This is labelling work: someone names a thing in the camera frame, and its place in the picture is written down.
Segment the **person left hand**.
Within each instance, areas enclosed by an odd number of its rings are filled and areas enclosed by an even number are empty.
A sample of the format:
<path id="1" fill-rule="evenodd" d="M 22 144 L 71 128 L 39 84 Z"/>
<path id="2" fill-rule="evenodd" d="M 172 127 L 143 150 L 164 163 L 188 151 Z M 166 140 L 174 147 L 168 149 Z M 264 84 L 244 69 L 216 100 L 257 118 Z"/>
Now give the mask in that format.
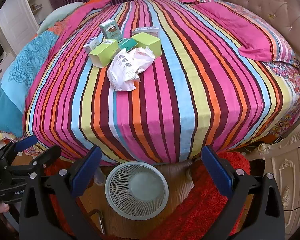
<path id="1" fill-rule="evenodd" d="M 8 212 L 10 209 L 10 206 L 8 204 L 5 204 L 4 202 L 0 202 L 0 214 Z"/>

